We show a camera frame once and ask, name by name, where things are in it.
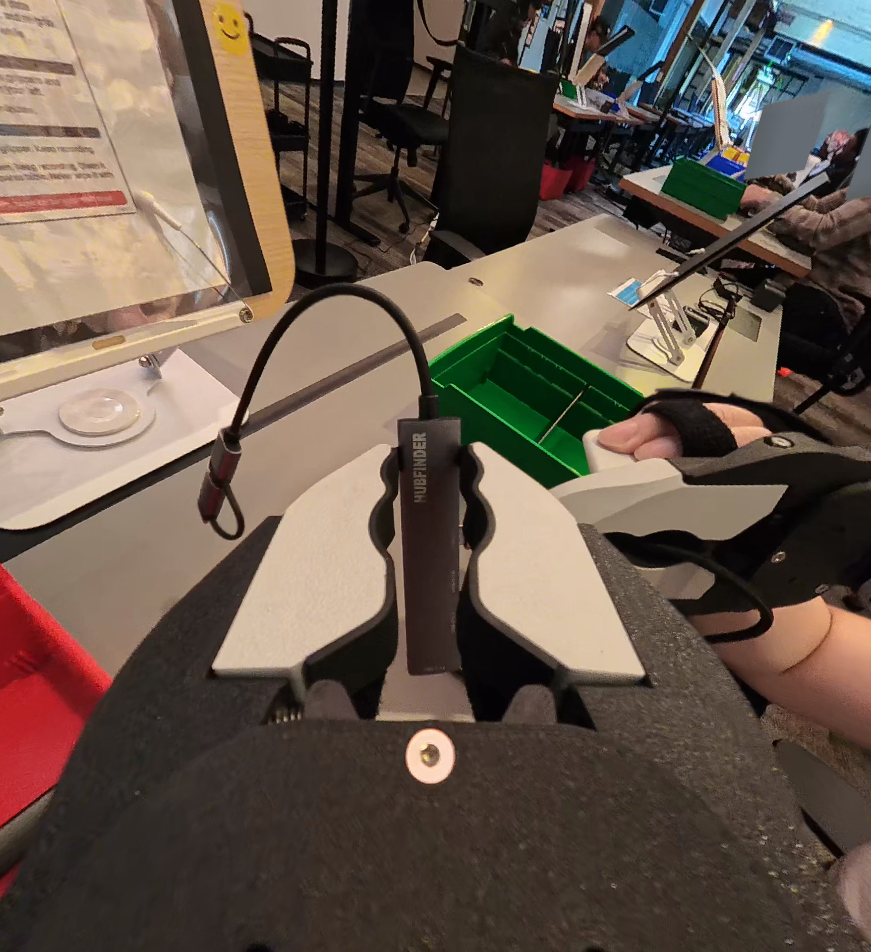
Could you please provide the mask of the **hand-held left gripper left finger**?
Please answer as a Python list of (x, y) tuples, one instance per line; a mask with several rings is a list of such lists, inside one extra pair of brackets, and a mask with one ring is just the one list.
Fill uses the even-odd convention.
[(299, 701), (334, 681), (372, 693), (398, 645), (397, 450), (372, 446), (300, 495), (278, 522), (218, 649), (221, 678), (285, 680)]

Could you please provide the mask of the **black pole with round base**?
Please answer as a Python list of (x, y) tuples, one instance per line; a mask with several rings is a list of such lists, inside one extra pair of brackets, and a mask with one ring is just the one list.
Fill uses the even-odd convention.
[(356, 256), (346, 247), (329, 241), (337, 27), (338, 2), (322, 1), (315, 232), (311, 239), (292, 242), (295, 283), (306, 290), (332, 283), (352, 283), (358, 278)]

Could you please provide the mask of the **red plastic bin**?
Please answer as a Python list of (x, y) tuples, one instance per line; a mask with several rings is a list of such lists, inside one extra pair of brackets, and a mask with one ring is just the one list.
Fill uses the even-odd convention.
[(110, 683), (0, 564), (0, 828), (58, 782)]

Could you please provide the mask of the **thin metal rod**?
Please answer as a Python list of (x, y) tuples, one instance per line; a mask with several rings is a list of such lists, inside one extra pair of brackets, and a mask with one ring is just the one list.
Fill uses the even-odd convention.
[(581, 390), (571, 399), (568, 405), (554, 418), (551, 423), (548, 425), (547, 429), (538, 437), (537, 444), (538, 446), (543, 446), (548, 437), (560, 427), (561, 422), (565, 417), (572, 411), (572, 409), (583, 400), (587, 387), (584, 386)]

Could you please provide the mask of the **black high-back chair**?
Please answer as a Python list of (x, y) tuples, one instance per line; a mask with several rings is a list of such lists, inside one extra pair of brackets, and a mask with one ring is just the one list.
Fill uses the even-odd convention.
[(449, 136), (436, 174), (437, 220), (423, 260), (460, 267), (523, 244), (540, 202), (560, 78), (458, 46)]

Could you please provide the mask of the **dark grey usb hub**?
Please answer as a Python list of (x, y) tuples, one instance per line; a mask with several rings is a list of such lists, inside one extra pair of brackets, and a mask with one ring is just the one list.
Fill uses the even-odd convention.
[(203, 523), (227, 541), (239, 540), (246, 521), (232, 489), (241, 457), (241, 437), (249, 427), (249, 406), (278, 344), (309, 309), (333, 298), (368, 302), (398, 327), (412, 355), (419, 381), (418, 415), (397, 423), (398, 491), (401, 504), (406, 663), (412, 674), (455, 668), (458, 652), (455, 611), (458, 599), (457, 515), (460, 497), (462, 423), (442, 416), (421, 337), (404, 311), (377, 290), (356, 284), (330, 284), (293, 303), (270, 331), (241, 392), (232, 422), (215, 440), (198, 496)]

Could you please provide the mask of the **dark tablet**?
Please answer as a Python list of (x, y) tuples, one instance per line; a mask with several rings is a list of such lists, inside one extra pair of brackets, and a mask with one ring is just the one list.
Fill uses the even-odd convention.
[(709, 244), (702, 253), (689, 256), (675, 271), (667, 276), (667, 279), (651, 286), (649, 292), (644, 292), (640, 303), (649, 303), (665, 292), (672, 292), (680, 282), (732, 253), (740, 244), (761, 228), (766, 228), (772, 232), (769, 228), (774, 220), (786, 214), (791, 208), (798, 207), (806, 197), (812, 195), (814, 191), (825, 184), (827, 180), (828, 178), (825, 173), (814, 175), (793, 192), (781, 196), (768, 208), (749, 217), (749, 224), (741, 226), (732, 232), (728, 232), (720, 239), (716, 239), (716, 241)]

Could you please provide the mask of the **black office chair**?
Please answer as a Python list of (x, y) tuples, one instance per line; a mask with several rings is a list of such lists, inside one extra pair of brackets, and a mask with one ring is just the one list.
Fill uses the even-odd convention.
[(819, 388), (793, 409), (810, 410), (834, 394), (854, 397), (871, 387), (871, 298), (857, 293), (862, 314), (848, 326), (827, 292), (796, 283), (786, 292), (778, 366), (806, 376)]
[(417, 166), (418, 152), (429, 147), (439, 149), (448, 140), (449, 121), (444, 113), (431, 109), (432, 98), (442, 75), (443, 63), (433, 65), (425, 96), (421, 103), (406, 99), (414, 63), (408, 54), (379, 49), (372, 55), (369, 77), (360, 100), (359, 118), (362, 125), (374, 130), (377, 139), (384, 140), (393, 154), (391, 169), (385, 173), (355, 174), (351, 195), (362, 199), (384, 193), (389, 203), (398, 206), (402, 221), (399, 232), (406, 236), (410, 218), (406, 196), (400, 180), (401, 164)]

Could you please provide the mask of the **white tablet stand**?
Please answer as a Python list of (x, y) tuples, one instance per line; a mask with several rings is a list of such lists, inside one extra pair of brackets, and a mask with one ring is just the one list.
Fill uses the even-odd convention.
[(238, 398), (180, 349), (0, 403), (0, 530), (45, 527), (212, 443)]
[(643, 320), (628, 339), (643, 360), (691, 387), (700, 374), (717, 324), (709, 317), (691, 318), (676, 292), (665, 292), (634, 312)]

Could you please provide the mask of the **dark brown stick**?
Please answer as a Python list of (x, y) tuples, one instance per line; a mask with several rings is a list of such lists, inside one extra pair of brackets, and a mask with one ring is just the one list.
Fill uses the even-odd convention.
[(711, 338), (711, 341), (704, 352), (703, 361), (700, 364), (699, 370), (696, 377), (691, 385), (693, 390), (702, 390), (703, 386), (706, 383), (708, 375), (712, 369), (712, 365), (715, 361), (717, 351), (720, 347), (720, 344), (724, 338), (727, 327), (734, 319), (737, 309), (736, 297), (727, 292), (726, 305), (723, 310), (723, 313), (717, 319), (717, 325), (715, 332)]

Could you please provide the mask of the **wooden table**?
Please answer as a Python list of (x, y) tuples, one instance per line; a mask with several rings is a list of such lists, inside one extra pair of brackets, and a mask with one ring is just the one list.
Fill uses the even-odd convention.
[[(619, 183), (621, 192), (652, 207), (658, 213), (663, 224), (671, 230), (687, 228), (694, 232), (703, 232), (713, 239), (720, 239), (728, 232), (750, 223), (750, 220), (732, 213), (724, 220), (707, 215), (701, 209), (693, 208), (663, 192), (672, 165), (653, 170), (630, 173)], [(809, 256), (798, 253), (782, 244), (779, 238), (761, 228), (754, 232), (737, 248), (754, 259), (779, 268), (794, 278), (806, 277), (811, 270)]]

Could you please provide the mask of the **tablet with instruction sheet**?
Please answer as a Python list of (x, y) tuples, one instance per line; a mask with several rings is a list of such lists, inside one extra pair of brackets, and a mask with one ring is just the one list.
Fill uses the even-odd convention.
[(0, 405), (287, 301), (245, 6), (0, 1)]

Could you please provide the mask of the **green plastic bin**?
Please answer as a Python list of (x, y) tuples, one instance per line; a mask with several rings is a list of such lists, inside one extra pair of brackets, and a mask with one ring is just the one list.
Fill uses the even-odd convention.
[[(547, 488), (589, 474), (583, 438), (626, 419), (643, 395), (513, 316), (483, 327), (430, 362), (442, 414), (466, 444), (485, 443)], [(546, 440), (538, 437), (586, 386)]]
[(746, 183), (705, 167), (698, 160), (677, 158), (661, 193), (707, 216), (724, 221), (740, 208)]

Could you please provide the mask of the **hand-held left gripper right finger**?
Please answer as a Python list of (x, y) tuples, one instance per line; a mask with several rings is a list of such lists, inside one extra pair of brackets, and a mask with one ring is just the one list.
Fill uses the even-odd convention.
[(643, 684), (646, 672), (584, 536), (541, 484), (484, 443), (460, 463), (469, 549), (456, 614), (473, 706), (523, 687)]

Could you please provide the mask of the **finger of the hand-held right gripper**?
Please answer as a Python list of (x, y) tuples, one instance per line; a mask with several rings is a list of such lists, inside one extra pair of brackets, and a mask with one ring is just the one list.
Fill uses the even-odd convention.
[(575, 520), (593, 527), (750, 527), (769, 516), (782, 484), (694, 484), (680, 474), (593, 474), (556, 487)]
[(668, 531), (638, 537), (610, 532), (607, 539), (645, 580), (670, 601), (698, 599), (715, 583), (715, 577), (708, 569), (694, 565), (681, 555), (706, 555), (703, 542), (688, 533)]

